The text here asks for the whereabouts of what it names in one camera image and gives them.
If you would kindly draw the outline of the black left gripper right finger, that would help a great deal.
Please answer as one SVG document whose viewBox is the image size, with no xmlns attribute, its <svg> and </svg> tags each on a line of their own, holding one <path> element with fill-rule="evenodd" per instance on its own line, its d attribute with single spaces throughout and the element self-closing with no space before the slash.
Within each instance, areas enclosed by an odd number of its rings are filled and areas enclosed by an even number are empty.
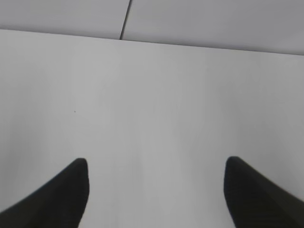
<svg viewBox="0 0 304 228">
<path fill-rule="evenodd" d="M 226 161 L 224 196 L 237 228 L 302 228 L 304 203 L 237 156 Z"/>
</svg>

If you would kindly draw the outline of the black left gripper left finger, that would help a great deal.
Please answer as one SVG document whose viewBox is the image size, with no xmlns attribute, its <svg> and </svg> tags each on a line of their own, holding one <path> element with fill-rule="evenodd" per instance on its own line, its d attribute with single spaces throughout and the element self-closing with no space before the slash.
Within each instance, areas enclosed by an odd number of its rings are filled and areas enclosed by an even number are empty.
<svg viewBox="0 0 304 228">
<path fill-rule="evenodd" d="M 77 158 L 39 189 L 0 213 L 2 228 L 77 228 L 89 197 L 88 165 Z"/>
</svg>

